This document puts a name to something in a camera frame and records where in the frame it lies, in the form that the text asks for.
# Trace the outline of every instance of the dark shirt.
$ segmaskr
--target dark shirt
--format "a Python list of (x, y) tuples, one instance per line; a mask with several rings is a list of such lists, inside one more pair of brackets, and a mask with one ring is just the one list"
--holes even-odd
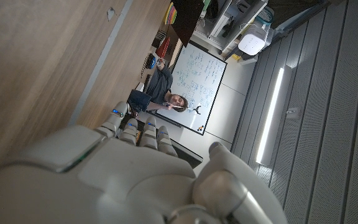
[(172, 74), (167, 66), (164, 66), (161, 71), (156, 68), (146, 90), (146, 94), (152, 97), (151, 102), (160, 105), (164, 103), (164, 96), (171, 89), (172, 81)]

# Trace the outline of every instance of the fluorescent light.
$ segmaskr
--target fluorescent light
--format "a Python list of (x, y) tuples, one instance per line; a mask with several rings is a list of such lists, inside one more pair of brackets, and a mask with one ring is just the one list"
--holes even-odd
[(280, 91), (281, 82), (283, 80), (283, 74), (284, 74), (284, 68), (280, 68), (280, 71), (279, 71), (278, 77), (277, 77), (277, 81), (276, 81), (276, 85), (274, 87), (272, 102), (270, 102), (270, 108), (268, 109), (268, 113), (267, 113), (266, 123), (265, 123), (265, 127), (264, 127), (264, 133), (262, 134), (262, 139), (260, 140), (258, 154), (256, 157), (257, 163), (260, 163), (262, 161), (262, 157), (264, 156), (267, 136), (269, 135), (270, 125), (271, 125), (272, 119), (273, 119), (274, 108), (276, 107), (276, 102), (277, 102), (277, 98), (278, 98), (278, 92)]

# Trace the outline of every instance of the red item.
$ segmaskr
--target red item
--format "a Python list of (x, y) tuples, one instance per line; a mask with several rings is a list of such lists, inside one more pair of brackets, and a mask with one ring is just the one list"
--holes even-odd
[(155, 53), (160, 57), (164, 58), (165, 53), (167, 52), (168, 45), (169, 45), (170, 38), (165, 38), (165, 40), (162, 42), (162, 45), (155, 51)]

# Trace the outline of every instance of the hair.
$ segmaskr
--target hair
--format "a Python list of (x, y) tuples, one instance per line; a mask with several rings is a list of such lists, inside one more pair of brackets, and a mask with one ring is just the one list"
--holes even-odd
[(183, 99), (183, 106), (181, 108), (173, 108), (177, 112), (184, 112), (189, 107), (189, 102), (187, 102), (186, 98), (180, 96)]

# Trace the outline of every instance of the whiteboard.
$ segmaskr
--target whiteboard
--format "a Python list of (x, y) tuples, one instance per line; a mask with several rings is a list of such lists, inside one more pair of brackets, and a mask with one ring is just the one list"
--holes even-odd
[(187, 47), (182, 47), (172, 71), (171, 91), (185, 97), (189, 108), (201, 106), (198, 110), (201, 114), (191, 110), (182, 113), (175, 110), (158, 110), (157, 114), (163, 119), (204, 135), (226, 65), (226, 62), (190, 43)]

